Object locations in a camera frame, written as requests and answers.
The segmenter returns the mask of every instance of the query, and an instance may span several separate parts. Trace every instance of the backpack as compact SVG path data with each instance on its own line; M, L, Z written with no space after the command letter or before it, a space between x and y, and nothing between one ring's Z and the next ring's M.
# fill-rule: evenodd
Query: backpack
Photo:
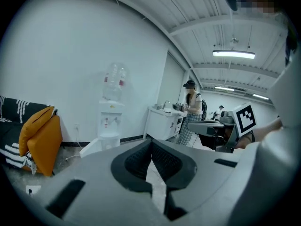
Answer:
M203 114L202 114L202 119L201 119L201 121L204 121L205 119L206 119L206 117L207 117L207 104L206 104L206 101L202 98L202 111L203 111Z

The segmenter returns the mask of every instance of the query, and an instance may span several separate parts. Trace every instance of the floor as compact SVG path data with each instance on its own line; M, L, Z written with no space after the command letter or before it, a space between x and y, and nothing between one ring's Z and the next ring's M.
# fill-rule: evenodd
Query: floor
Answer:
M174 142L175 140L176 138L174 137L169 139L169 141L171 142ZM202 150L211 150L208 147L202 146L201 141L198 135L196 134L192 135L191 140L187 146L202 149ZM80 160L80 157L78 156L80 150L81 150L80 147L65 147L64 149L60 147L53 172L58 173L64 170L65 168L71 166L72 164L77 163ZM36 175L32 175L31 172L22 169L14 169L14 168L10 169L6 165L3 165L3 168L13 187L18 188L22 191L23 190L25 191L25 188L28 185L43 186L43 184L47 183L47 181L51 179L51 177L45 177L39 173L37 173ZM150 163L150 166L148 168L146 181L152 184L153 187L152 200L155 206L159 209L159 211L163 213L165 196L166 196L166 185L162 180L161 176L159 175L153 162Z

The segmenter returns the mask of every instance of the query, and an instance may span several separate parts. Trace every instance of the electrical outlet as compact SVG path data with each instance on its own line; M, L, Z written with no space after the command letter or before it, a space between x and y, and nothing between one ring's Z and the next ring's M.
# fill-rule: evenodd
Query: electrical outlet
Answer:
M75 129L75 130L79 130L79 123L75 123L75 124L74 124L74 129Z

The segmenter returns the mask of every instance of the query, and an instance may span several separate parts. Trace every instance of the white wall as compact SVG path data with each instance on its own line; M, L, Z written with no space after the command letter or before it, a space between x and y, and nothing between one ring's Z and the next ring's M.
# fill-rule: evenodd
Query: white wall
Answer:
M50 104L64 141L91 141L106 67L124 63L122 137L143 134L157 102L168 41L139 15L111 0L30 0L0 49L0 95Z
M249 100L232 97L232 96L226 96L226 95L220 95L220 94L214 94L209 92L201 91L202 98L206 101L207 104L207 118L212 118L213 114L210 114L211 112L215 112L219 106L224 106L224 110L231 110L235 107L250 102ZM267 123L273 121L277 118L278 114L273 106L270 105L264 105L261 103L257 103L254 101L251 101L252 108L254 109L255 117L257 120L258 126L264 126Z
M158 105L164 104L165 101L169 100L170 103L166 104L166 108L172 108L173 103L178 102L181 87L183 86L183 76L184 70L168 54L158 96Z

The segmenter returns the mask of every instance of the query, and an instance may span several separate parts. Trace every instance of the ceiling light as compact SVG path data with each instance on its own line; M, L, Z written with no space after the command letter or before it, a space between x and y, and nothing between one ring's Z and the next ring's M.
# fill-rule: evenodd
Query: ceiling light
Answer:
M213 56L215 57L239 57L239 58L255 58L255 53L235 51L235 50L213 50Z
M215 86L215 88L216 89L224 89L224 90L234 91L234 89L225 88L225 87L219 87L219 86Z
M257 95L257 94L253 94L253 96L258 97L258 98L261 98L261 99L269 100L269 98L264 97L264 96L259 96L259 95Z

